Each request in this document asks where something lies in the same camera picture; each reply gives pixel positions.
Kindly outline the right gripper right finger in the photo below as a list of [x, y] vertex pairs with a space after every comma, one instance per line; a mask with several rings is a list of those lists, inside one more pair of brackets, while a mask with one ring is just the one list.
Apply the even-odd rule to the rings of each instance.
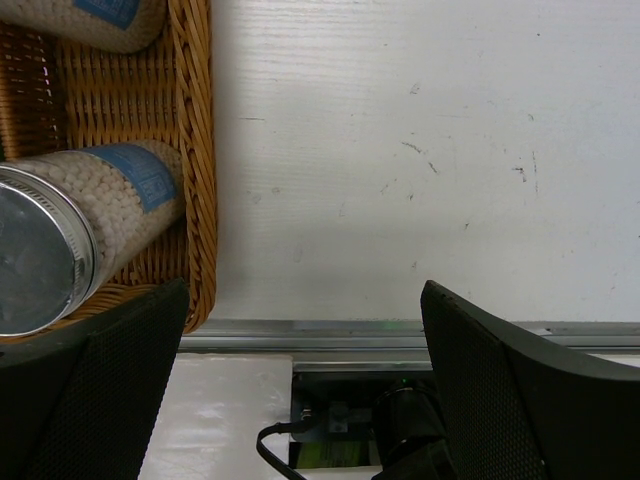
[[420, 304], [459, 478], [638, 478], [638, 368], [553, 343], [432, 280]]

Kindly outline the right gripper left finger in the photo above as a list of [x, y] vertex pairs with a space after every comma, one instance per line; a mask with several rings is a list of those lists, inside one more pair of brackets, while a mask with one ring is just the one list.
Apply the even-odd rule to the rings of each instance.
[[135, 479], [189, 310], [182, 280], [1, 347], [4, 479]]

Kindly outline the silver top white can front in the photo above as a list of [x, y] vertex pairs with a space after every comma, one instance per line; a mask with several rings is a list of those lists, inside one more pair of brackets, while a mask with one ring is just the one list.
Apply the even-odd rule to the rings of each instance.
[[1, 334], [69, 316], [184, 213], [182, 159], [158, 140], [1, 166]]

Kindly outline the silver white can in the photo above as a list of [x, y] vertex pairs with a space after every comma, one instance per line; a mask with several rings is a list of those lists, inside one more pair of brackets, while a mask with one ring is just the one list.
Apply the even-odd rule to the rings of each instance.
[[1, 20], [114, 53], [149, 46], [166, 20], [166, 1], [2, 0]]
[[1, 166], [1, 334], [69, 316], [184, 213], [182, 159], [158, 140]]

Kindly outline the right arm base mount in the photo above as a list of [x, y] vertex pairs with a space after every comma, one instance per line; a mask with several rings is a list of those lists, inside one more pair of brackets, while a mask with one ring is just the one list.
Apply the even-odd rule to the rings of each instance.
[[455, 479], [430, 371], [300, 372], [290, 420], [263, 428], [256, 451], [286, 479], [375, 467], [377, 479]]

